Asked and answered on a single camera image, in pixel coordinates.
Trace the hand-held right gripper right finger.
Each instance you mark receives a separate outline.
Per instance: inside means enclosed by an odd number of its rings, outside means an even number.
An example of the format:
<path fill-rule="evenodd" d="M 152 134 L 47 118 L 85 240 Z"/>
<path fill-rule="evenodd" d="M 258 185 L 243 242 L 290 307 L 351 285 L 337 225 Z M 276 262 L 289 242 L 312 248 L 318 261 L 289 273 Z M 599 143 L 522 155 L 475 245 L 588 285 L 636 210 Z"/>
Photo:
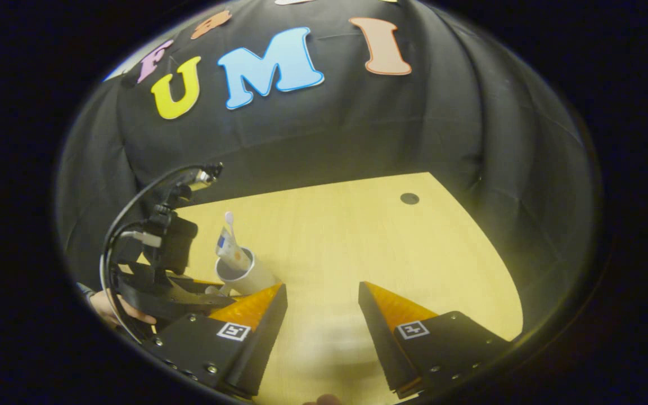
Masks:
<path fill-rule="evenodd" d="M 400 399 L 460 385 L 511 346 L 460 311 L 437 314 L 367 281 L 358 285 L 358 305 L 389 390 Z"/>

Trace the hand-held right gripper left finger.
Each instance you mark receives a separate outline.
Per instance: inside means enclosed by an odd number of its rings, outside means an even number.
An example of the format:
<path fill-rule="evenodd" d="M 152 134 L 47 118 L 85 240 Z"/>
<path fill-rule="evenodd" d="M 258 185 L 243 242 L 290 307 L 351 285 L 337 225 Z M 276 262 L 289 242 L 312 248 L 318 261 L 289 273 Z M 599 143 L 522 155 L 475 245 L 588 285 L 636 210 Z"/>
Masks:
<path fill-rule="evenodd" d="M 259 395 L 287 306 L 277 283 L 210 315 L 185 314 L 142 348 L 198 384 L 249 400 Z"/>

